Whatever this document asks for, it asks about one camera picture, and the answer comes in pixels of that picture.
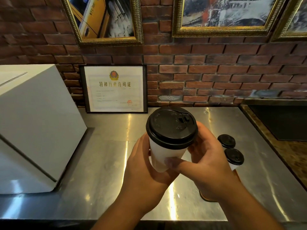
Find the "framed certificate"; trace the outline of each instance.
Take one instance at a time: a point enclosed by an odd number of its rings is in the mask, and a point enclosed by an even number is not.
[[[147,113],[145,66],[82,66],[87,113]]]

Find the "stainless steel counter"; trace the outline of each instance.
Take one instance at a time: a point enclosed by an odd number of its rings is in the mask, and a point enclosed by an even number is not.
[[[186,108],[217,137],[229,134],[245,157],[237,171],[244,186],[280,222],[307,223],[307,192],[236,107]],[[126,160],[145,132],[149,114],[86,114],[88,131],[63,179],[51,193],[0,196],[1,219],[97,220],[117,197]],[[183,159],[190,160],[186,152]],[[206,202],[179,175],[143,220],[225,222],[218,203]]]

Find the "white machine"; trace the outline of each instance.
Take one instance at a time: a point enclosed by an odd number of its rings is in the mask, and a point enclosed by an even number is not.
[[[52,191],[86,129],[55,65],[0,65],[0,194]]]

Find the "black certificate frame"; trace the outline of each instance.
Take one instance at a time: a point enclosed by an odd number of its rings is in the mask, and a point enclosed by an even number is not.
[[[91,111],[90,109],[90,103],[88,99],[88,92],[87,92],[87,84],[86,84],[86,77],[85,77],[85,70],[84,67],[133,67],[133,66],[140,66],[140,65],[97,65],[97,64],[87,64],[87,65],[80,65],[80,76],[81,76],[81,83],[83,88],[83,95],[85,99],[85,111],[87,113],[92,114],[147,114],[148,113],[148,103],[147,103],[147,68],[145,65],[142,65],[143,67],[143,112],[97,112],[97,111]]]

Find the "hand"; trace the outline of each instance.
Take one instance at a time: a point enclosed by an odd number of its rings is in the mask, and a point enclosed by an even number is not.
[[[229,189],[241,183],[233,175],[223,147],[202,123],[197,121],[198,136],[188,151],[192,162],[166,158],[165,164],[194,181],[202,195],[210,200],[227,198]]]
[[[154,209],[168,186],[179,175],[173,170],[158,173],[149,161],[149,136],[145,133],[135,143],[127,160],[124,181],[117,197],[141,216]]]

